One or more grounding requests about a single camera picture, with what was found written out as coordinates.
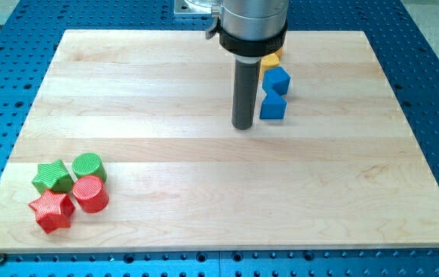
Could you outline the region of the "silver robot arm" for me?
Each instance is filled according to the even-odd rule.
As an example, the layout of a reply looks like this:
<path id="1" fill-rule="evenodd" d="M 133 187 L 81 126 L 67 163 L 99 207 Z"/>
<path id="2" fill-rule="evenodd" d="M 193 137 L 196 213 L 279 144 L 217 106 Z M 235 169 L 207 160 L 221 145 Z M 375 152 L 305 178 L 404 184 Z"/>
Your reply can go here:
<path id="1" fill-rule="evenodd" d="M 288 6 L 288 0 L 221 0 L 211 7 L 205 38 L 219 35 L 220 45 L 237 56 L 269 55 L 284 44 Z"/>

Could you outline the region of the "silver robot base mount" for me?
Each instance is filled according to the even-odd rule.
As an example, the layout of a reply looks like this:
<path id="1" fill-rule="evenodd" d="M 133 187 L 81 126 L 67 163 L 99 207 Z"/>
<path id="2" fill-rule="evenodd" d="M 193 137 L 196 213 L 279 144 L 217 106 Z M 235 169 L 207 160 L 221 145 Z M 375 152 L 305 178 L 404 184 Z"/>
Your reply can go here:
<path id="1" fill-rule="evenodd" d="M 212 8 L 220 4 L 221 0 L 174 0 L 173 12 L 183 18 L 211 16 Z"/>

